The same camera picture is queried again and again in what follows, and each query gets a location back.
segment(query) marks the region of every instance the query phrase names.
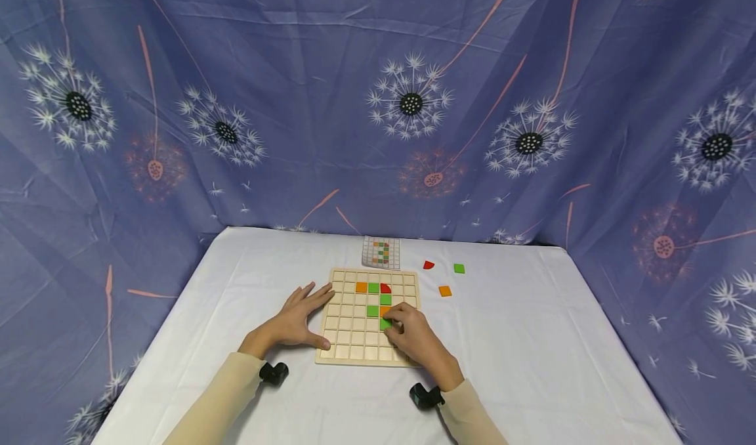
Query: right hand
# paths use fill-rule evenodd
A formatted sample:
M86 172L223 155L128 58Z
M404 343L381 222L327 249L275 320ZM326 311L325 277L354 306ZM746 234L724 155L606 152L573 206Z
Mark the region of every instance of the right hand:
M438 340L421 311L402 302L393 306L383 318L402 323L399 329L392 326L383 332L399 350L428 370L439 389L451 391L462 384L465 378L459 362Z

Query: grid square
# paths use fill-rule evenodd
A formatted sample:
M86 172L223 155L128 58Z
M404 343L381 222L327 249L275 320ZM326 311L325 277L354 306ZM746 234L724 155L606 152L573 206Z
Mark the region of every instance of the grid square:
M378 360L378 347L365 347L365 360Z
M392 351L391 347L380 347L378 357L382 361L391 361L394 357L394 352Z
M365 345L378 345L377 331L368 331L365 333Z
M346 360L349 357L349 346L348 345L335 346L335 357L337 357L338 360Z
M349 349L349 359L362 360L363 348L362 345L352 345L351 349Z
M339 330L339 334L337 336L337 340L335 340L339 344L347 344L349 343L349 332L345 330Z

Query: puzzle game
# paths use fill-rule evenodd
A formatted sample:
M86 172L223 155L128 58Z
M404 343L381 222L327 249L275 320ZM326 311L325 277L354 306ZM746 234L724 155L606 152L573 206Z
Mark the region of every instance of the puzzle game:
M379 239L366 236L362 242L362 265L398 270L399 239Z
M331 349L315 352L317 364L417 367L383 334L391 306L421 306L416 272L334 268L330 281L335 294L324 307L320 335Z

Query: white tablecloth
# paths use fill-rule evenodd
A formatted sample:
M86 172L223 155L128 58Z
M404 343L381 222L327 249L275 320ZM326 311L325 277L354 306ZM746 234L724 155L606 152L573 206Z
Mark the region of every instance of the white tablecloth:
M161 444L247 331L295 287L360 266L361 250L362 237L225 230L94 444ZM423 270L426 260L436 266ZM561 248L402 240L402 270L419 273L423 312L511 445L681 443ZM439 296L442 285L452 297ZM409 399L416 382L433 386L422 370L316 365L312 349L268 360L284 361L289 377L260 387L228 444L453 443L437 412Z

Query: black clamp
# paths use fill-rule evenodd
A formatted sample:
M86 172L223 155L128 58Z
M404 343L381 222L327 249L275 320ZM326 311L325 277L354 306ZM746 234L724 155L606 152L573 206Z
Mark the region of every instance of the black clamp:
M418 383L409 390L409 397L420 410L433 409L439 404L442 406L445 404L443 397L441 397L441 389L438 386L426 391L423 385Z
M274 385L276 387L282 385L284 383L284 379L287 379L287 376L289 375L289 366L286 366L283 364L283 362L280 362L278 365L271 366L269 362L265 362L264 365L262 365L262 368L260 368L260 379L263 380L263 382L268 383L269 385Z

